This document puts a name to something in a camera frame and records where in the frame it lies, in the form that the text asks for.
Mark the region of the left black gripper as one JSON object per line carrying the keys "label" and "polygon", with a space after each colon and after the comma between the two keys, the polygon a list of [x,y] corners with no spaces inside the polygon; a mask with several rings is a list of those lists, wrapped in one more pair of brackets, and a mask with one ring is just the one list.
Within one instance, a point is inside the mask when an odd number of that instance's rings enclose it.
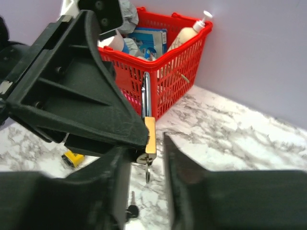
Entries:
{"label": "left black gripper", "polygon": [[148,129],[98,52],[93,11],[50,23],[32,46],[8,40],[0,22],[0,123],[13,119],[46,142],[101,156],[122,147],[144,153]]}

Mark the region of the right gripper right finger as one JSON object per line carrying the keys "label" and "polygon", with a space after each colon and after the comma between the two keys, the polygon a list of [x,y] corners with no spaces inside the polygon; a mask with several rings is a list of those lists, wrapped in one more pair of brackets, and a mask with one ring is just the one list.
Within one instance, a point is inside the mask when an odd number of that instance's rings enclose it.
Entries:
{"label": "right gripper right finger", "polygon": [[306,229],[305,171],[210,171],[163,138],[171,229]]}

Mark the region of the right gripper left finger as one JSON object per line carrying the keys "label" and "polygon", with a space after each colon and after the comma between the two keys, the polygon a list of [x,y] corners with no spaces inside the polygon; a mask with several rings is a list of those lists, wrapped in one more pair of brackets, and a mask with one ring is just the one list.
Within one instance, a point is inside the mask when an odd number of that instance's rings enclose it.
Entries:
{"label": "right gripper left finger", "polygon": [[110,148],[65,178],[2,172],[3,230],[122,230],[130,182],[130,150]]}

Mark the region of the yellow padlock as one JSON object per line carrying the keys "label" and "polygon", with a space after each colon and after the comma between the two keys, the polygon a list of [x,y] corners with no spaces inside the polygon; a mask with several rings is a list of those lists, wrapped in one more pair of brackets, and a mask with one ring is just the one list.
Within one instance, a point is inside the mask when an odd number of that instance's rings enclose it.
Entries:
{"label": "yellow padlock", "polygon": [[84,155],[73,153],[70,150],[65,152],[61,157],[64,162],[72,168],[78,167],[85,159]]}

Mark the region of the small silver key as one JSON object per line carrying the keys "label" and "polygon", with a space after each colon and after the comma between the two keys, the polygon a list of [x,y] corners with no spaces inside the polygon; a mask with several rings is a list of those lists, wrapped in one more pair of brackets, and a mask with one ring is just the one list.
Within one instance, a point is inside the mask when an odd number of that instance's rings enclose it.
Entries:
{"label": "small silver key", "polygon": [[151,162],[146,161],[146,168],[145,168],[145,181],[148,184],[151,180]]}

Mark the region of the small brass padlock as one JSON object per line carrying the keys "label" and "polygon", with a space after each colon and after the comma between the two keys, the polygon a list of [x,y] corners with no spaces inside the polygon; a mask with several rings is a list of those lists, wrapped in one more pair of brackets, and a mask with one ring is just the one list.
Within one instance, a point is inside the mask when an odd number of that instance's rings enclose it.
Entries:
{"label": "small brass padlock", "polygon": [[144,153],[137,158],[137,163],[152,165],[157,157],[156,149],[156,120],[152,116],[152,103],[151,103],[151,83],[149,72],[144,72],[143,83],[141,88],[142,105],[141,117],[148,129],[148,141],[144,148]]}

